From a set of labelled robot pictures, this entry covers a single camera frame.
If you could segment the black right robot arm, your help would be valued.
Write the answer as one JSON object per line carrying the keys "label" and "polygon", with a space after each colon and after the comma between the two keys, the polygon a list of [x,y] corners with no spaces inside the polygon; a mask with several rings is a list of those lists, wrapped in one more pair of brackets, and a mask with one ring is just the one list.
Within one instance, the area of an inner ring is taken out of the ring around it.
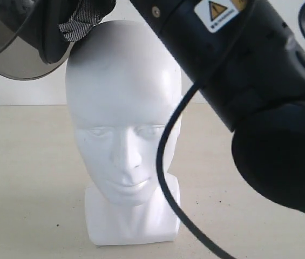
{"label": "black right robot arm", "polygon": [[133,1],[226,127],[243,179],[305,213],[305,51],[268,1]]}

